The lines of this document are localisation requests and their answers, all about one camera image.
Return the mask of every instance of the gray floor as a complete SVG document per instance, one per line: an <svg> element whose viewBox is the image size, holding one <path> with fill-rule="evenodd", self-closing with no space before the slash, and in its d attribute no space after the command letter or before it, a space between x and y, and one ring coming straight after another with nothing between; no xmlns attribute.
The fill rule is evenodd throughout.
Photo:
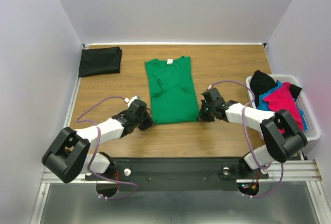
<svg viewBox="0 0 331 224"><path fill-rule="evenodd" d="M274 187L261 185L261 192ZM284 182L261 199L238 192L137 192L125 200L99 200L94 184L51 185L42 217L53 223L216 224L319 223L305 182Z"/></svg>

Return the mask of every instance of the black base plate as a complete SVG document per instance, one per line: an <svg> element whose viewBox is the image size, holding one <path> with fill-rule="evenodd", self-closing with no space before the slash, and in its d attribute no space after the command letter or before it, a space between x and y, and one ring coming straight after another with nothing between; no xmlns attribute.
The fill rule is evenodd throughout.
<svg viewBox="0 0 331 224"><path fill-rule="evenodd" d="M242 171L239 157L231 158L112 158L116 162L120 181L138 184L139 191L237 190L237 179L268 178L259 170ZM223 168L230 169L229 175ZM124 169L131 170L124 176ZM120 185L120 191L132 191L131 186Z"/></svg>

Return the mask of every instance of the pink cloth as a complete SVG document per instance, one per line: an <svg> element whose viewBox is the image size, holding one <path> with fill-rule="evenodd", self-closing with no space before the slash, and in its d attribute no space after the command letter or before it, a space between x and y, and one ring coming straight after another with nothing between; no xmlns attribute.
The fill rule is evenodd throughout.
<svg viewBox="0 0 331 224"><path fill-rule="evenodd" d="M295 105L293 97L290 93L290 83L283 83L283 86L270 95L263 98L267 102L268 107L271 111L279 111L285 109L291 113L295 122L298 124L301 130L304 129L304 124L299 113L299 109Z"/></svg>

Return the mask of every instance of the green t-shirt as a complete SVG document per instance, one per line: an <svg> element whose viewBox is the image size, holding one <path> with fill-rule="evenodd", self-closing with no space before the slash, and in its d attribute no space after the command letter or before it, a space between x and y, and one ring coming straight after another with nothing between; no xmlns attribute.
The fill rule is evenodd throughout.
<svg viewBox="0 0 331 224"><path fill-rule="evenodd" d="M145 62L151 95L152 116L156 124L196 122L199 115L191 74L191 58L180 57Z"/></svg>

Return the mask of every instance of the white wall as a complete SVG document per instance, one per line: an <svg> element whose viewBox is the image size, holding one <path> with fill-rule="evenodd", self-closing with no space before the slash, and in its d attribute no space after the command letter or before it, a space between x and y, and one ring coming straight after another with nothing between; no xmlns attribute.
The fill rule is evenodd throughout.
<svg viewBox="0 0 331 224"><path fill-rule="evenodd" d="M306 153L316 159L331 202L331 0L293 0L274 31L266 52L273 73L296 76L321 128Z"/></svg>
<svg viewBox="0 0 331 224"><path fill-rule="evenodd" d="M267 42L291 0L61 0L83 43Z"/></svg>
<svg viewBox="0 0 331 224"><path fill-rule="evenodd" d="M29 223L81 43L59 0L0 0L0 222Z"/></svg>

